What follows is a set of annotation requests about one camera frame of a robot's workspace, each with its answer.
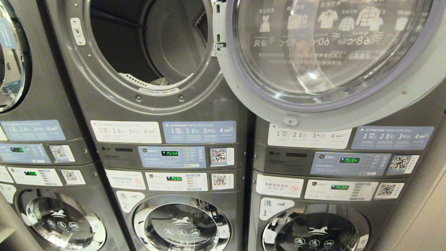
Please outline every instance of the stacked washer dryer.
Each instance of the stacked washer dryer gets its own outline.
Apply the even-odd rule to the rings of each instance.
[[[46,251],[128,251],[41,10],[0,1],[0,191]]]
[[[221,73],[210,0],[48,0],[138,250],[241,250],[248,110]]]
[[[259,116],[248,250],[373,250],[444,115],[445,1],[214,3]]]

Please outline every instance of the washing machine door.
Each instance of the washing machine door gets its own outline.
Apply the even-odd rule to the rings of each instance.
[[[31,77],[28,43],[7,0],[0,0],[0,44],[0,112],[6,112],[23,100]]]
[[[215,52],[237,97],[297,130],[364,125],[446,76],[445,1],[215,0]]]
[[[366,218],[346,206],[309,205],[273,218],[265,227],[265,251],[361,251],[370,228]]]
[[[221,251],[229,242],[229,220],[215,206],[185,196],[159,196],[138,206],[134,228],[150,251]]]
[[[29,189],[20,196],[25,222],[58,250],[96,251],[105,243],[103,223],[77,201],[43,189]]]

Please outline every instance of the digital display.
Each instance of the digital display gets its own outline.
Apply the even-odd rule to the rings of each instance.
[[[11,151],[13,152],[25,152],[21,147],[11,147]]]
[[[167,177],[168,181],[182,181],[183,177],[173,177],[173,176],[168,176]]]
[[[340,163],[359,163],[360,158],[341,158]]]
[[[178,151],[161,151],[162,156],[178,156]]]
[[[37,173],[36,172],[25,172],[25,175],[37,176]]]
[[[350,186],[345,186],[345,185],[332,185],[331,189],[332,190],[348,190]]]

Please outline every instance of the qr code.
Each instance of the qr code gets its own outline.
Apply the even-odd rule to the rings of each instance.
[[[226,186],[227,175],[215,174],[212,176],[212,185],[214,186]]]
[[[53,153],[53,156],[55,159],[66,159],[68,158],[65,152],[65,149],[63,149],[63,146],[50,146],[51,152]]]
[[[396,184],[381,184],[377,196],[391,196],[396,188]]]
[[[409,161],[411,159],[411,156],[395,156],[392,159],[392,163],[390,164],[390,170],[404,170],[406,169],[407,165],[409,164]]]
[[[226,148],[211,149],[211,162],[213,163],[225,163],[226,162]]]
[[[78,176],[76,175],[76,171],[62,170],[62,174],[65,177],[65,180],[67,182],[69,182],[69,181],[78,181]]]

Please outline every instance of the circular icon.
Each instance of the circular icon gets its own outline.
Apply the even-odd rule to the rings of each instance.
[[[79,228],[79,225],[76,222],[70,222],[70,223],[68,223],[68,226],[71,227],[72,229]]]
[[[192,235],[192,236],[199,236],[200,235],[200,230],[193,229],[193,230],[190,231],[190,235]]]
[[[50,227],[55,227],[56,226],[56,223],[54,223],[52,220],[48,220],[48,221],[46,221],[47,223],[48,223],[48,225],[50,226]]]
[[[295,186],[295,185],[292,185],[289,189],[290,189],[292,192],[295,192],[295,191],[299,190],[299,188],[298,188],[297,186]]]
[[[328,241],[325,241],[325,242],[324,242],[324,247],[331,247],[331,246],[334,245],[334,243],[335,243],[334,240],[328,240]]]
[[[166,228],[164,229],[164,233],[168,236],[172,236],[173,235],[173,231],[170,228]]]
[[[302,246],[303,244],[305,244],[305,239],[304,238],[295,238],[294,243],[298,246]]]
[[[63,229],[66,228],[66,224],[63,223],[63,222],[57,222],[57,225],[58,225],[60,228],[63,228]]]
[[[184,237],[184,236],[186,236],[187,233],[186,233],[185,230],[180,229],[180,230],[177,231],[177,234],[178,234],[178,236],[180,236],[180,237]]]
[[[317,246],[319,246],[320,244],[321,244],[321,242],[318,241],[318,240],[311,240],[311,241],[310,241],[310,246],[312,246],[312,247],[317,247]]]

